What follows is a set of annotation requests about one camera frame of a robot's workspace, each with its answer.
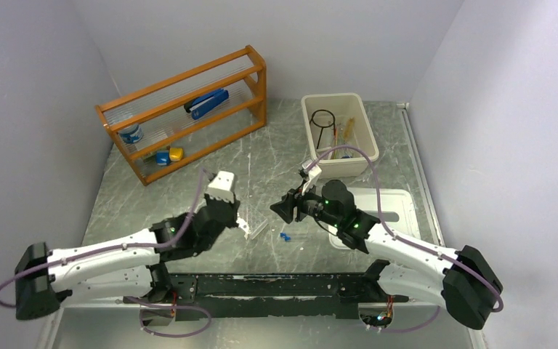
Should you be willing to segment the black metal ring tripod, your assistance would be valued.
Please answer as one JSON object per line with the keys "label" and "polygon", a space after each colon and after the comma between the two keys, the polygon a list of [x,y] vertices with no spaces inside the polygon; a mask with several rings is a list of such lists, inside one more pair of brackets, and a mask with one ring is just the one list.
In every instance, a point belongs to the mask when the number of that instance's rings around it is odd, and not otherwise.
{"label": "black metal ring tripod", "polygon": [[321,149],[323,141],[333,145],[336,140],[337,125],[336,115],[327,109],[317,109],[309,118],[310,126],[318,130],[315,148]]}

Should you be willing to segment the clear plastic bag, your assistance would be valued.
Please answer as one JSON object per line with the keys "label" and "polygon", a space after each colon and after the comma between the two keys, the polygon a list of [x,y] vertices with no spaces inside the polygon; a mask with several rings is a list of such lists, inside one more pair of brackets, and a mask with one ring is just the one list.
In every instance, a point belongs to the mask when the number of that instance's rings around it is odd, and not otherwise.
{"label": "clear plastic bag", "polygon": [[245,220],[242,217],[237,219],[238,228],[243,232],[246,241],[255,239],[268,226],[267,219]]}

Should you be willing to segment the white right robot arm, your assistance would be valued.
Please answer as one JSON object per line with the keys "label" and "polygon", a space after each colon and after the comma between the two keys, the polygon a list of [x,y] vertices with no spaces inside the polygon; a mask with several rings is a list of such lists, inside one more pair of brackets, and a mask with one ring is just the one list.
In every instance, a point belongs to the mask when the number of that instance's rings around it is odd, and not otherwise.
{"label": "white right robot arm", "polygon": [[340,180],[315,189],[290,189],[270,209],[284,222],[311,217],[349,249],[382,261],[382,267],[363,282],[369,300],[386,295],[406,296],[446,309],[460,324],[480,330],[500,308],[503,291],[482,253],[466,245],[460,250],[438,246],[387,227],[371,207]]}

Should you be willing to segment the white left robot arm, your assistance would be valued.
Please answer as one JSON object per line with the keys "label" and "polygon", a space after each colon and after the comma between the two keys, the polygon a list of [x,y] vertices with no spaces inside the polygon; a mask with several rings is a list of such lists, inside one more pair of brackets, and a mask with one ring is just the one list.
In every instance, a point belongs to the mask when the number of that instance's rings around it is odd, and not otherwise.
{"label": "white left robot arm", "polygon": [[70,249],[31,244],[15,267],[15,318],[35,320],[63,305],[106,297],[168,299],[173,286],[166,263],[198,256],[238,225],[239,200],[204,199],[196,212],[112,241]]}

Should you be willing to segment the tan test tube brush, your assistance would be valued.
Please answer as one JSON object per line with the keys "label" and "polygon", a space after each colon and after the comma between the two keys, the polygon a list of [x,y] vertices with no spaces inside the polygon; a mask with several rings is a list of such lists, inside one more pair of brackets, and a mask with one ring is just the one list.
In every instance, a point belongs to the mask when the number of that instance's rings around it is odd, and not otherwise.
{"label": "tan test tube brush", "polygon": [[347,119],[341,127],[341,141],[348,144],[353,136],[353,126],[355,124],[354,118]]}

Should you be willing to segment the colourful plastic spoons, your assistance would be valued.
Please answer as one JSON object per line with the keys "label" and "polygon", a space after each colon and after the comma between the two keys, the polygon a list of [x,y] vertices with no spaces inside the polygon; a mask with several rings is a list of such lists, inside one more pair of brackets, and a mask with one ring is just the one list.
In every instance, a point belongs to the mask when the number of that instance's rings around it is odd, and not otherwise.
{"label": "colourful plastic spoons", "polygon": [[[344,134],[343,127],[338,126],[335,128],[333,134],[333,147],[337,147],[339,145],[344,144],[343,134]],[[331,159],[341,159],[344,155],[345,155],[345,151],[342,148],[339,148],[333,151],[331,155]]]}

